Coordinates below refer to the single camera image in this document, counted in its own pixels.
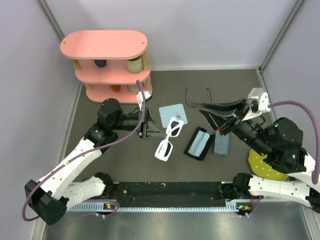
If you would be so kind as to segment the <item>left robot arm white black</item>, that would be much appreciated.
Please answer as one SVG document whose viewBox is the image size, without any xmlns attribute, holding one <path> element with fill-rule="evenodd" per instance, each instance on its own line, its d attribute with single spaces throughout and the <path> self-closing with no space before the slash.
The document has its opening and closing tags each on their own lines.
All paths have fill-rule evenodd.
<svg viewBox="0 0 320 240">
<path fill-rule="evenodd" d="M 114 98 L 102 102 L 97 121 L 89 128 L 75 149 L 50 173 L 30 180 L 24 187 L 26 207 L 30 207 L 47 225 L 57 223 L 73 206 L 95 197 L 110 199 L 116 205 L 116 188 L 112 178 L 98 172 L 91 178 L 75 182 L 80 173 L 111 146 L 119 143 L 117 131 L 128 131 L 142 139 L 162 139 L 165 132 L 154 122 L 151 110 L 124 114 Z"/>
</svg>

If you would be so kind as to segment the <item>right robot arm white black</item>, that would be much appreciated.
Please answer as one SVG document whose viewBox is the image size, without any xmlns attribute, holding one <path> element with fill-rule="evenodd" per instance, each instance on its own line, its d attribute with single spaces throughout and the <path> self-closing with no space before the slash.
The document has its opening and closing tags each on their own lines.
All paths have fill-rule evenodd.
<svg viewBox="0 0 320 240">
<path fill-rule="evenodd" d="M 272 107 L 274 105 L 268 98 L 201 104 L 199 111 L 213 130 L 221 135 L 233 133 L 257 154 L 264 156 L 264 163 L 273 170 L 295 179 L 278 181 L 239 173 L 232 184 L 221 188 L 221 195 L 231 200 L 278 198 L 299 203 L 319 213 L 320 157 L 313 158 L 303 148 L 303 131 L 292 120 L 281 117 L 265 128 L 254 121 Z"/>
</svg>

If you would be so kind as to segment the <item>white frame sunglasses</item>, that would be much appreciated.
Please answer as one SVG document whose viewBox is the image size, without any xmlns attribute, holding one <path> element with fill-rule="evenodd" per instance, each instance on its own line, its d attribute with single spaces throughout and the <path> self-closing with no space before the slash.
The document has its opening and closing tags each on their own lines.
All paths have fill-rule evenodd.
<svg viewBox="0 0 320 240">
<path fill-rule="evenodd" d="M 183 128 L 184 121 L 182 118 L 184 117 L 183 114 L 176 112 L 176 115 L 173 116 L 166 127 L 165 131 L 165 138 L 159 143 L 154 156 L 161 161 L 166 162 L 172 151 L 173 151 L 173 144 L 171 143 L 172 138 L 177 138 Z"/>
</svg>

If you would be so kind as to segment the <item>blue grey glasses case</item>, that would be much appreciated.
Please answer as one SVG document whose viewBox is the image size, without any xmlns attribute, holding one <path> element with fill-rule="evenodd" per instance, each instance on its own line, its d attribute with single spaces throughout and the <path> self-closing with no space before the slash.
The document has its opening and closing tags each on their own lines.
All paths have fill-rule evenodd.
<svg viewBox="0 0 320 240">
<path fill-rule="evenodd" d="M 216 134 L 214 139 L 213 154 L 216 156 L 226 157 L 229 152 L 230 136 Z"/>
</svg>

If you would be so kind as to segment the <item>light blue cleaning cloth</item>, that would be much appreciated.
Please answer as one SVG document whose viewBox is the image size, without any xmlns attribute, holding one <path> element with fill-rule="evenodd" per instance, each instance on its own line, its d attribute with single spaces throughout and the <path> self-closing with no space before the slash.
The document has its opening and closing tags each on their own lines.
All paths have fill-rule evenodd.
<svg viewBox="0 0 320 240">
<path fill-rule="evenodd" d="M 162 106 L 159 108 L 159 114 L 163 128 L 166 128 L 169 125 L 171 118 L 176 117 L 177 115 L 179 115 L 178 119 L 182 120 L 184 125 L 188 123 L 187 115 L 182 103 Z"/>
<path fill-rule="evenodd" d="M 210 135 L 207 132 L 199 131 L 195 136 L 188 153 L 194 157 L 199 157 L 202 154 L 209 138 Z"/>
</svg>

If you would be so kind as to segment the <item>black glasses case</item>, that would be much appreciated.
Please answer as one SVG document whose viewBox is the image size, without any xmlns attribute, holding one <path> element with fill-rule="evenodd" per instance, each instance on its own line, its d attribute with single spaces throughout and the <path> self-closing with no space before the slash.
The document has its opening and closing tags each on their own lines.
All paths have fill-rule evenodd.
<svg viewBox="0 0 320 240">
<path fill-rule="evenodd" d="M 183 153 L 197 161 L 203 161 L 214 138 L 214 134 L 209 134 L 206 129 L 197 127 Z"/>
</svg>

